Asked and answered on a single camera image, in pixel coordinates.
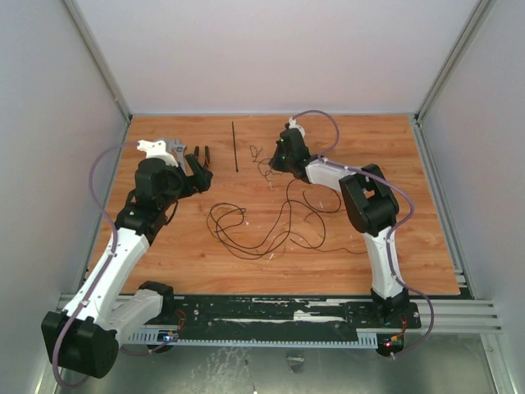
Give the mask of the black zip tie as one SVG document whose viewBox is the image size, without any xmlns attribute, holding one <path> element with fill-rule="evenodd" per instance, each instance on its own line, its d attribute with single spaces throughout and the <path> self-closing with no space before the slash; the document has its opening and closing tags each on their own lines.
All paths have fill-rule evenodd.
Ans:
<svg viewBox="0 0 525 394">
<path fill-rule="evenodd" d="M 239 172 L 238 156 L 237 156 L 237 147 L 236 147 L 236 136 L 235 136 L 235 122 L 231 121 L 231 133 L 232 133 L 232 144 L 233 144 L 233 154 L 235 161 L 235 172 Z"/>
</svg>

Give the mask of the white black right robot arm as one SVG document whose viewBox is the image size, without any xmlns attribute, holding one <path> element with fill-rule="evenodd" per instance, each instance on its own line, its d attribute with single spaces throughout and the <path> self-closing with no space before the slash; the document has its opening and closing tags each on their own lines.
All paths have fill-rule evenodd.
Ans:
<svg viewBox="0 0 525 394">
<path fill-rule="evenodd" d="M 409 304 L 399 268 L 395 225 L 399 204 L 376 164 L 349 167 L 310 154 L 304 130 L 287 123 L 270 167 L 301 181 L 340 192 L 354 230 L 363 235 L 372 268 L 372 316 L 382 327 L 398 321 Z"/>
</svg>

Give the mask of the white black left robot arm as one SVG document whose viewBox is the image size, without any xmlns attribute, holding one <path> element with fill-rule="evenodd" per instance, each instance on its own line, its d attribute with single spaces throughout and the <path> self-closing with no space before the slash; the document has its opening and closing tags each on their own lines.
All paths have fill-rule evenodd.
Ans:
<svg viewBox="0 0 525 394">
<path fill-rule="evenodd" d="M 41 329 L 56 379 L 61 369 L 85 377 L 107 375 L 122 345 L 151 319 L 169 323 L 176 314 L 172 286 L 145 282 L 132 298 L 115 306 L 135 265 L 173 219 L 178 203 L 211 186 L 213 174 L 193 154 L 185 155 L 191 175 L 160 157 L 142 160 L 135 187 L 111 221 L 112 234 L 84 285 L 60 312 L 45 315 Z"/>
</svg>

